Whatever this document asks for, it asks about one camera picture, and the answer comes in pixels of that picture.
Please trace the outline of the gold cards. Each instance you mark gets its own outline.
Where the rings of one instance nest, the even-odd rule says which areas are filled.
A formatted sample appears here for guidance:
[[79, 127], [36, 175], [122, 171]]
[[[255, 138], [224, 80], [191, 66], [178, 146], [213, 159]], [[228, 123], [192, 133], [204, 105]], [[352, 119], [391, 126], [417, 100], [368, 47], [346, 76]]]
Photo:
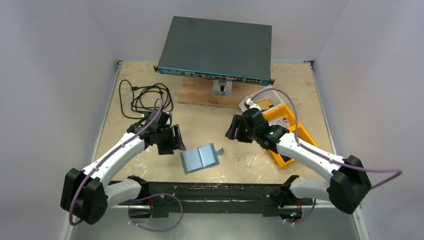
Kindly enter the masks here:
[[274, 107], [274, 104], [270, 99], [264, 99], [264, 100], [258, 101], [256, 104], [261, 108], [262, 112], [265, 112]]

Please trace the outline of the blue card holder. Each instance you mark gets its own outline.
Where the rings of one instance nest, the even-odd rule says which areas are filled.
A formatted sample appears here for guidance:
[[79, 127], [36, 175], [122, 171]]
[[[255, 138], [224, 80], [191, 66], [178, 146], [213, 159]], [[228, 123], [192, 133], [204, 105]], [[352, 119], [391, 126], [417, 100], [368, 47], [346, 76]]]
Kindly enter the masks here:
[[223, 153], [224, 148], [216, 150], [213, 143], [183, 151], [180, 153], [183, 171], [187, 175], [219, 165], [219, 156]]

